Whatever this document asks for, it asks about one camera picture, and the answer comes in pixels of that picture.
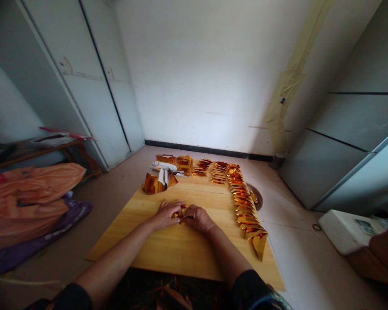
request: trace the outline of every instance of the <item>wooden table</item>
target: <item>wooden table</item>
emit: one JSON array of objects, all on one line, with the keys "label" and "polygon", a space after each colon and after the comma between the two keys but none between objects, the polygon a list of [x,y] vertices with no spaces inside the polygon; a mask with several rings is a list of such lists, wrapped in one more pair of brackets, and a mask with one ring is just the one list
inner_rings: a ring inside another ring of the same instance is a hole
[{"label": "wooden table", "polygon": [[[141,186],[86,259],[97,260],[138,224],[155,214],[164,199],[169,202],[180,199],[186,200],[187,205],[194,204],[206,209],[262,279],[275,289],[284,290],[285,286],[269,242],[266,243],[262,262],[257,258],[251,242],[244,239],[244,231],[238,227],[236,221],[234,201],[228,185],[211,183],[209,177],[177,177],[177,180],[177,185],[155,195],[145,194]],[[132,266],[203,279],[224,280],[208,241],[184,223],[153,233],[144,243]]]}]

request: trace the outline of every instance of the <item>tape on wall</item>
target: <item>tape on wall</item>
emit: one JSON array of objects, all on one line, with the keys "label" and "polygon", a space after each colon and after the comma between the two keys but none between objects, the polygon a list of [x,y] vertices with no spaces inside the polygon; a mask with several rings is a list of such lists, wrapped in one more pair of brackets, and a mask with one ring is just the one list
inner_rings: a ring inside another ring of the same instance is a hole
[{"label": "tape on wall", "polygon": [[283,119],[305,74],[302,70],[334,0],[313,0],[302,31],[285,71],[280,73],[275,91],[263,117],[276,153],[288,151]]}]

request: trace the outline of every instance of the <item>orange plastic bag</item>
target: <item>orange plastic bag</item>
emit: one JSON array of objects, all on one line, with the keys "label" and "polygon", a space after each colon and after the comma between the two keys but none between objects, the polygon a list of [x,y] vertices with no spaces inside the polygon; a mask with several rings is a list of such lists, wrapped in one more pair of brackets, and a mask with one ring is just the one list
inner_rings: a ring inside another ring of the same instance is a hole
[{"label": "orange plastic bag", "polygon": [[0,249],[51,231],[69,210],[60,197],[82,180],[85,171],[69,163],[0,174]]}]

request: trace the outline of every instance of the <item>black baseboard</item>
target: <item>black baseboard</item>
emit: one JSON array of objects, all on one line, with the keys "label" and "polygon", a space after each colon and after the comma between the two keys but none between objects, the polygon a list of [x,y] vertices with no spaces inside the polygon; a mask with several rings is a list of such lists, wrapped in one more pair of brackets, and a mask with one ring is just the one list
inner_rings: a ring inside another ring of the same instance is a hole
[{"label": "black baseboard", "polygon": [[169,149],[180,149],[180,150],[189,151],[189,152],[200,152],[200,153],[223,155],[223,156],[230,156],[230,157],[236,157],[236,158],[252,159],[252,160],[258,160],[258,161],[272,160],[272,156],[226,151],[226,150],[220,150],[220,149],[206,148],[202,146],[189,146],[185,144],[152,141],[152,140],[145,140],[145,144],[148,146],[159,146],[159,147],[165,147]]}]

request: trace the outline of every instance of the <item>sleeve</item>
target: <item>sleeve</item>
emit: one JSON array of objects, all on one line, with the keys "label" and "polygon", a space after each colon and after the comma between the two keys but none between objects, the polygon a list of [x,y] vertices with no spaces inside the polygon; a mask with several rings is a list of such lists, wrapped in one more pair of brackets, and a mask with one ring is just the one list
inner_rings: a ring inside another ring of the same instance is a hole
[{"label": "sleeve", "polygon": [[90,296],[83,287],[75,283],[66,286],[52,301],[40,299],[25,308],[25,310],[45,310],[48,309],[47,307],[49,305],[53,305],[53,310],[92,310],[92,300]]},{"label": "sleeve", "polygon": [[236,309],[272,309],[272,290],[254,270],[247,270],[237,278],[232,295]]}]

